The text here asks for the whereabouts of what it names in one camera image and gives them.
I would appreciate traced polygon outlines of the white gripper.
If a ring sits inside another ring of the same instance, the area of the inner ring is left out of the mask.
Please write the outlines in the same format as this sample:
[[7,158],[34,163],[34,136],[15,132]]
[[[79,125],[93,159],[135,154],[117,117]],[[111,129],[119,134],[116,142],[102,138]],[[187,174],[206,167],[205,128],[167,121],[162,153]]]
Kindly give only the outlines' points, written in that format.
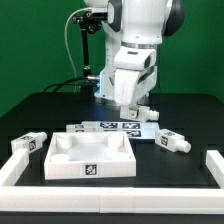
[[115,72],[115,102],[122,107],[120,117],[135,120],[138,115],[136,108],[129,108],[151,91],[157,82],[157,67],[149,67],[143,71],[117,69]]

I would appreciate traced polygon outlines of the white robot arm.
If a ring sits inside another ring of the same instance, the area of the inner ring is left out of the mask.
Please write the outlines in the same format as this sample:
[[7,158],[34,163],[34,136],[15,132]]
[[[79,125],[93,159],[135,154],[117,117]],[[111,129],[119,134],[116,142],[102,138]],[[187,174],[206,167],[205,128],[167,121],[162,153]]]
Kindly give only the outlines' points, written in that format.
[[159,113],[144,105],[157,82],[157,47],[185,18],[183,0],[84,0],[92,15],[103,13],[105,67],[95,97],[120,107],[122,119],[146,122]]

